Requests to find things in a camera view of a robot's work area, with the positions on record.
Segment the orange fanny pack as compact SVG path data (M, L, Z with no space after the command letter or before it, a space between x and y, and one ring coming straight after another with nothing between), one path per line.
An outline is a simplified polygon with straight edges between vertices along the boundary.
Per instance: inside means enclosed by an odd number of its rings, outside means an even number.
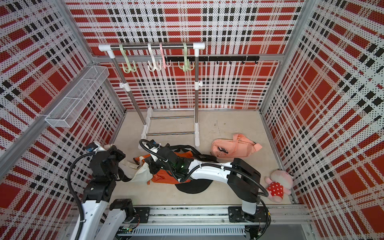
M179 157L193 159L192 151L188 151L185 153L176 153L176 155L178 155ZM134 158L134 161L136 164L149 163L149 160L145 160L145 159L149 158L150 156L151 156L150 154L139 156ZM180 184L176 179L171 177L169 172L165 170L159 170L156 174L153 174L152 182L160 183L160 184L172 184L172 185Z

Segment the black fanny pack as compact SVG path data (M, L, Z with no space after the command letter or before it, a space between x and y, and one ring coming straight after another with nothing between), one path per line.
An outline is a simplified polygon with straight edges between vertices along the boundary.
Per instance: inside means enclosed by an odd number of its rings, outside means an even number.
M197 159L203 162L218 163L217 158L212 155L201 154L197 149L190 145L175 145L166 144L170 150L175 153L182 152L181 156L186 155L186 158ZM212 180L188 180L184 183L175 184L176 188L186 194L199 194L204 192L212 183Z

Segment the cream fanny pack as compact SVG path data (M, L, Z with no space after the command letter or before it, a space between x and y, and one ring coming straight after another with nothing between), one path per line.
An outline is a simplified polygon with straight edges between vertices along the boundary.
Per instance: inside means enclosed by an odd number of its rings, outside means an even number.
M133 183L146 184L153 178L149 165L145 162L136 165L129 161L122 160L119 162L119 168L123 171L125 177L130 179Z

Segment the pink fanny pack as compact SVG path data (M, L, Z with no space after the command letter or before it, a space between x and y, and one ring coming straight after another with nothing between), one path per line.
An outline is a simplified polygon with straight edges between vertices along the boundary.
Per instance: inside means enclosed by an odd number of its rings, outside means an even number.
M211 145L211 154L219 159L247 158L260 151L262 145L243 134L234 134L232 140L216 139Z

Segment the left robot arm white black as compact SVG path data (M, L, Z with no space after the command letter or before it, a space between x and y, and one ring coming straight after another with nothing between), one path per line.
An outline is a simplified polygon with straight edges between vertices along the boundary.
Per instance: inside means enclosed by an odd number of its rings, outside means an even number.
M123 171L119 168L126 155L111 145L108 149L91 143L86 147L87 153L78 157L70 165L67 184L79 210L79 218L71 235L72 240L113 240L123 223L130 223L137 217L132 200L116 199L110 205L110 211L99 231L100 220L111 200L117 182L122 180ZM72 186L72 172L76 164L90 157L89 167L92 179L84 189L80 199Z

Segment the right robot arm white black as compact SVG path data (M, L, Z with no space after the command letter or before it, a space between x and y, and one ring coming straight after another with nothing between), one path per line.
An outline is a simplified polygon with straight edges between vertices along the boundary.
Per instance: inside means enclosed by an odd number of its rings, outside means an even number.
M242 215L247 222L256 222L257 207L261 197L268 197L260 184L261 174L244 160L235 158L229 163L203 162L196 149L191 148L193 158L180 157L174 147L162 147L154 143L140 143L150 154L149 165L157 173L164 170L178 183L188 180L210 180L227 184L242 200Z

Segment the light green hook left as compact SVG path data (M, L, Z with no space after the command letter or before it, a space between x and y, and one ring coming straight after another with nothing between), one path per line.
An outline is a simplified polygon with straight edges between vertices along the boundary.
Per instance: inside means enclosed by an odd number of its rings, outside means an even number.
M119 44L119 49L125 60L125 64L122 64L123 72L126 74L135 73L137 71L136 63L134 61L132 61L132 63L130 62L123 44Z

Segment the light green hook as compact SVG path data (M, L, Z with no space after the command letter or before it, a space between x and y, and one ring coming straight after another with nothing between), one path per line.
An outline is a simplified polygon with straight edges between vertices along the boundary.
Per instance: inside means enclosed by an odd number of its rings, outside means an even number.
M130 62L123 44L119 44L119 49L125 60L125 64L122 64L123 72L126 74L135 73L137 71L136 63L134 61L132 61L132 63Z
M190 60L188 59L188 47L186 43L183 43L183 58L184 58L184 64L181 66L180 62L178 62L178 67L185 73L187 71L192 71L195 66L194 64L191 65Z

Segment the light green hook right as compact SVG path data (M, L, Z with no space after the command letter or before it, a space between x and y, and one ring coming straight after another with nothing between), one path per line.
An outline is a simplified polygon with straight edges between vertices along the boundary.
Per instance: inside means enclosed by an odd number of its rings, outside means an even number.
M184 58L184 64L181 66L180 62L178 62L178 67L185 73L187 71L192 71L195 66L194 64L191 65L190 60L188 59L188 47L186 43L183 43L183 58Z

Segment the white hook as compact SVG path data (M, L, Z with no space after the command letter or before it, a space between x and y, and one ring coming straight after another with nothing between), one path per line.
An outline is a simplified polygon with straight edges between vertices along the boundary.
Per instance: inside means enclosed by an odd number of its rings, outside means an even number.
M161 65L160 62L156 61L151 43L148 43L147 46L148 46L148 52L149 52L150 57L151 57L151 62L148 61L148 69L149 69L149 71L150 72L160 71L162 65Z

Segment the pink hook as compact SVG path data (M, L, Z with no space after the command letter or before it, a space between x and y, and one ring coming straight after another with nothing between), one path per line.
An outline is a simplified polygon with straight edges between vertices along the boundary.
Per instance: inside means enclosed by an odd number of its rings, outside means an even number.
M165 51L164 51L162 43L159 43L159 49L161 51L161 56L162 56L162 61L163 61L163 63L162 63L163 68L164 69L169 68L172 65L172 62L167 63L167 60L166 60L166 57L165 57Z

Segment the pink plush toy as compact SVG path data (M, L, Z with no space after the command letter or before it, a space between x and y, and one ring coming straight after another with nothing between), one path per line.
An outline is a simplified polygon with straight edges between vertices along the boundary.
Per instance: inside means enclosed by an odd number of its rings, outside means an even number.
M293 175L277 169L269 177L265 177L267 183L268 199L274 203L281 203L285 195L291 195L293 188Z

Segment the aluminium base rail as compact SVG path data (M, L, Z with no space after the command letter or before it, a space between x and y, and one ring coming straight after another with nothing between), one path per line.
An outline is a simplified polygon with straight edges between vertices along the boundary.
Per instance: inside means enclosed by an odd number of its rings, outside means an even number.
M304 205L257 206L247 214L241 206L132 206L95 203L83 205L84 216L73 214L66 227L68 240L112 240L127 236L244 235L257 240L271 225L299 225L307 240L315 235Z

